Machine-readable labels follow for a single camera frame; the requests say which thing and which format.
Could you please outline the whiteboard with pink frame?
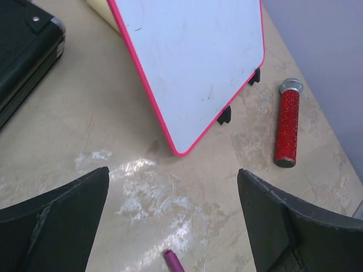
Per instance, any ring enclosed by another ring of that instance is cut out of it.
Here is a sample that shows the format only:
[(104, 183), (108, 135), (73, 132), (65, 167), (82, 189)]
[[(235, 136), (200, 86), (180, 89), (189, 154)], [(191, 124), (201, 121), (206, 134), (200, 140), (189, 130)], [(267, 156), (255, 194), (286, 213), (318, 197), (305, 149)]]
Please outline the whiteboard with pink frame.
[(185, 156), (263, 64), (262, 2), (108, 4), (173, 153)]

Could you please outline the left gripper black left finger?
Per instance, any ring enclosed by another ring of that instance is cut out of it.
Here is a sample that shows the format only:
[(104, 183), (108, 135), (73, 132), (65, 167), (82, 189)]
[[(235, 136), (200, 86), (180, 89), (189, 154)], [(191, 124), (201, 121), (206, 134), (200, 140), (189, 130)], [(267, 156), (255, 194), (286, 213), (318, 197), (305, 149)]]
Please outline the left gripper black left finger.
[(97, 168), (1, 210), (1, 271), (85, 271), (109, 188)]

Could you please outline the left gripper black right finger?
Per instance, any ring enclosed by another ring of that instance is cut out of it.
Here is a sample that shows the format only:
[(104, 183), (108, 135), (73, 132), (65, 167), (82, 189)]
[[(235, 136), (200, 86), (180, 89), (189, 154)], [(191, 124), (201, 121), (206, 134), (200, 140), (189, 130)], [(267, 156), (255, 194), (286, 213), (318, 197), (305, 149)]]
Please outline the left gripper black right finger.
[(362, 271), (362, 221), (320, 208), (240, 169), (257, 271)]

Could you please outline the purple marker cap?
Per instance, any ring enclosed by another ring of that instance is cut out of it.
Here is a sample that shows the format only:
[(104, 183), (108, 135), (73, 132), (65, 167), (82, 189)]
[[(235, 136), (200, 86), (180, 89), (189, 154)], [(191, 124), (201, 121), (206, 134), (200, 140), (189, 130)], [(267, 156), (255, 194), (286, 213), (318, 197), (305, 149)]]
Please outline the purple marker cap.
[(171, 249), (165, 250), (163, 257), (171, 272), (185, 272), (177, 255)]

